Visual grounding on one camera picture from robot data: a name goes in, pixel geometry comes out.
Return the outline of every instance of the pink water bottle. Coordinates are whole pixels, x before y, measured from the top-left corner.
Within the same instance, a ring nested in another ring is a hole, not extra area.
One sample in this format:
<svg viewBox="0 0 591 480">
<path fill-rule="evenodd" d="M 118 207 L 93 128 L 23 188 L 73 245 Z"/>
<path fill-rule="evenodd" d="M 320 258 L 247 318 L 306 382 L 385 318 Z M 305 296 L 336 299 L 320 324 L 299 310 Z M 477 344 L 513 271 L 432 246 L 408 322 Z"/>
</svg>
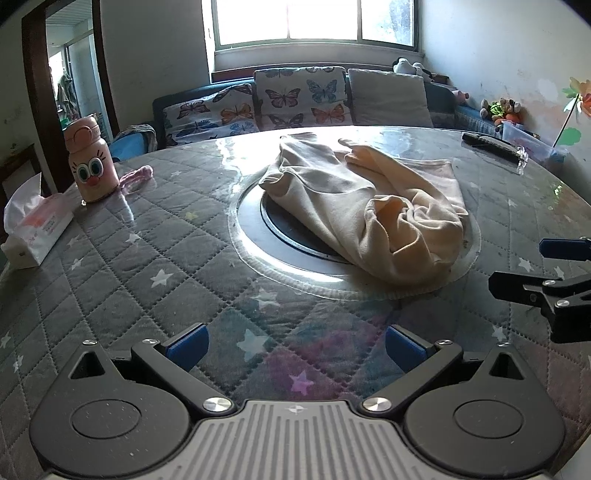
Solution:
<svg viewBox="0 0 591 480">
<path fill-rule="evenodd" d="M 86 116 L 71 123 L 64 137 L 70 152 L 70 168 L 82 198 L 89 203 L 112 193 L 119 186 L 119 177 L 95 118 Z"/>
</svg>

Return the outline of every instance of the gray quilted bedspread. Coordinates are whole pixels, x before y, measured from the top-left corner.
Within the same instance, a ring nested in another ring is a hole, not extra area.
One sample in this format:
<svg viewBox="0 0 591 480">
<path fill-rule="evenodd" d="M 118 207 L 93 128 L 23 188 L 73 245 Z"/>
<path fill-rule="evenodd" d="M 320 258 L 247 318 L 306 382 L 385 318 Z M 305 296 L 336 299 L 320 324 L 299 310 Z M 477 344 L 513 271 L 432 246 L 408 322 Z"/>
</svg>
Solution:
<svg viewBox="0 0 591 480">
<path fill-rule="evenodd" d="M 82 340 L 125 349 L 194 322 L 207 324 L 210 349 L 192 373 L 238 403 L 366 397 L 402 375 L 384 350 L 392 323 L 468 351 L 508 340 L 562 413 L 561 459 L 572 455 L 591 423 L 591 346 L 551 343 L 539 310 L 493 299 L 487 280 L 495 270 L 566 278 L 591 272 L 538 252 L 541 238 L 589 233 L 591 207 L 533 162 L 519 176 L 474 153 L 459 132 L 343 127 L 317 134 L 380 144 L 406 158 L 453 160 L 482 231 L 469 273 L 432 294 L 396 301 L 326 300 L 256 273 L 232 245 L 229 201 L 244 175 L 275 158 L 278 132 L 118 164 L 120 173 L 149 164 L 154 179 L 127 197 L 78 202 L 41 267 L 9 270 L 0 281 L 0 476 L 40 473 L 28 422 Z"/>
</svg>

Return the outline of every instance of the door frame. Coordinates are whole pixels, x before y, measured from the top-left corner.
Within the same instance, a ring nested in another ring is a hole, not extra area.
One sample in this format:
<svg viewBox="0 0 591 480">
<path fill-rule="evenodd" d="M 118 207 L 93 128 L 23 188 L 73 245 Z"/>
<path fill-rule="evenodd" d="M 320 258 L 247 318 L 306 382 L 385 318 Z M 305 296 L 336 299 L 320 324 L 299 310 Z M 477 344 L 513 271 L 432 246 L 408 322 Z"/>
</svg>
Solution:
<svg viewBox="0 0 591 480">
<path fill-rule="evenodd" d="M 47 61 L 46 18 L 74 0 L 44 0 L 22 18 L 22 59 L 33 120 L 50 174 L 58 192 L 65 192 L 74 182 L 68 165 L 68 151 L 57 114 L 53 95 L 51 73 Z M 119 133 L 119 123 L 113 104 L 109 76 L 105 61 L 102 27 L 100 24 L 100 0 L 92 0 L 92 24 L 95 34 L 96 61 L 100 88 L 103 92 L 106 114 L 113 137 Z"/>
</svg>

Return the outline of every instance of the cartoon face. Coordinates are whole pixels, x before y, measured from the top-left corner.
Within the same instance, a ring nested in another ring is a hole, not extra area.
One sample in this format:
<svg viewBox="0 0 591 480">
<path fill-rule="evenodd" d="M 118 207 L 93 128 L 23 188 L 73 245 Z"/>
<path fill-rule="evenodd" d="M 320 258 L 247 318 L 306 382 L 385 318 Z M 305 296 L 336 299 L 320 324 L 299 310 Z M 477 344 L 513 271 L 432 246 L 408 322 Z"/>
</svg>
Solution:
<svg viewBox="0 0 591 480">
<path fill-rule="evenodd" d="M 91 158 L 88 163 L 79 163 L 72 167 L 72 171 L 78 176 L 78 180 L 88 187 L 96 187 L 100 183 L 100 178 L 105 171 L 103 167 L 103 160 L 106 158 L 105 153 L 97 150 L 96 156 Z"/>
</svg>

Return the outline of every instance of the white plush toy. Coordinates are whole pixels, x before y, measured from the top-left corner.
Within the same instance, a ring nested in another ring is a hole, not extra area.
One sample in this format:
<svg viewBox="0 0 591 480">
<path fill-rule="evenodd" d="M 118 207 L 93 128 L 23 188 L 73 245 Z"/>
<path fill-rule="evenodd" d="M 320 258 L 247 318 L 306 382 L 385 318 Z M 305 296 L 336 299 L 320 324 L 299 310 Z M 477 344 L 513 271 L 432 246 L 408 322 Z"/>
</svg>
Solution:
<svg viewBox="0 0 591 480">
<path fill-rule="evenodd" d="M 417 71 L 416 75 L 420 75 L 421 77 L 423 77 L 423 80 L 425 80 L 426 83 L 431 83 L 433 81 L 429 74 L 424 71 L 425 67 L 423 67 L 422 63 L 413 63 L 413 68 L 415 68 Z"/>
<path fill-rule="evenodd" d="M 398 63 L 394 65 L 394 73 L 402 73 L 404 75 L 416 75 L 417 69 L 410 65 L 407 59 L 399 59 Z"/>
<path fill-rule="evenodd" d="M 410 62 L 407 59 L 398 59 L 398 63 L 394 64 L 393 67 L 394 73 L 419 75 L 420 77 L 423 77 L 423 80 L 427 83 L 433 81 L 429 74 L 424 71 L 425 67 L 423 67 L 422 63 L 416 62 L 413 65 L 410 65 Z"/>
</svg>

